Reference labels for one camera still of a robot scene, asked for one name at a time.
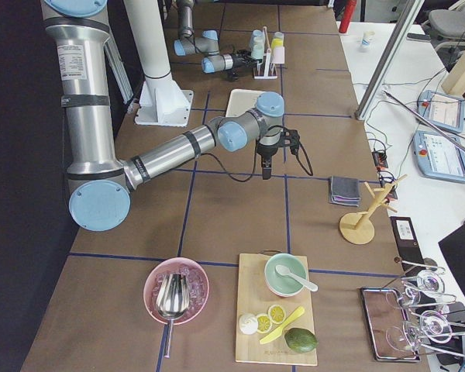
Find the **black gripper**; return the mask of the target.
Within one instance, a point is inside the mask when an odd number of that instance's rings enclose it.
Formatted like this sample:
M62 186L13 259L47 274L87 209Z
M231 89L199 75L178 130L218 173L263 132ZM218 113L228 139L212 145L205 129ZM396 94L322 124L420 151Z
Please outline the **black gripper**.
M254 68L258 65L258 60L252 58L249 52L233 53L232 54L232 68L237 69L241 67Z
M272 156L280 146L279 137L263 137L257 141L257 153L261 156L262 179L268 180L272 175Z

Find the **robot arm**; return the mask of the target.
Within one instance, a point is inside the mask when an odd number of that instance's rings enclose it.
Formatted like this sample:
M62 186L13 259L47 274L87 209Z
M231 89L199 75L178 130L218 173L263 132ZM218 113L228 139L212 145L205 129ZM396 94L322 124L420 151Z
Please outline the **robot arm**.
M201 54L201 68L204 73L212 74L226 71L229 79L235 80L235 69L240 67L255 67L260 59L252 57L248 50L238 50L233 53L219 52L218 33L211 29L205 30L201 36L196 36L193 26L193 8L196 1L176 1L178 13L177 39L174 41L174 52L177 56Z
M63 85L72 162L67 206L83 229L106 231L129 214L141 184L222 146L237 151L250 142L274 144L284 99L267 91L234 117L185 126L193 94L173 79L155 1L127 1L126 14L143 68L141 103L114 136L105 68L111 37L104 1L44 1L46 32L55 40Z

